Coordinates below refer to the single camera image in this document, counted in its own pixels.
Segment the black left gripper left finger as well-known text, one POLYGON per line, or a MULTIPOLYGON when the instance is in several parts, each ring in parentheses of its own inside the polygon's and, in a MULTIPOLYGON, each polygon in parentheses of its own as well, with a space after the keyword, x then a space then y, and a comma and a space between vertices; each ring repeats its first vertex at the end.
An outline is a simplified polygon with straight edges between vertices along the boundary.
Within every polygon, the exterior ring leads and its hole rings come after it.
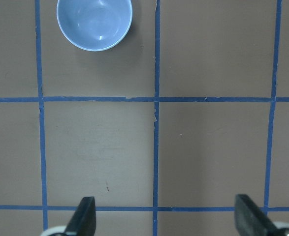
POLYGON ((96 206, 94 197, 82 198, 67 224, 66 236, 93 236, 96 232, 96 206))

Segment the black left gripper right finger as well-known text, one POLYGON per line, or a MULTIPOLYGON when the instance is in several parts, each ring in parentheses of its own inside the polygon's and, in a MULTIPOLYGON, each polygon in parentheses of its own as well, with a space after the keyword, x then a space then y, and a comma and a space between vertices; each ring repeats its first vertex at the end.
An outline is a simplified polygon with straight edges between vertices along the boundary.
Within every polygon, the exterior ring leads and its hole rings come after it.
POLYGON ((237 194, 234 222, 240 236, 272 236, 278 228, 246 194, 237 194))

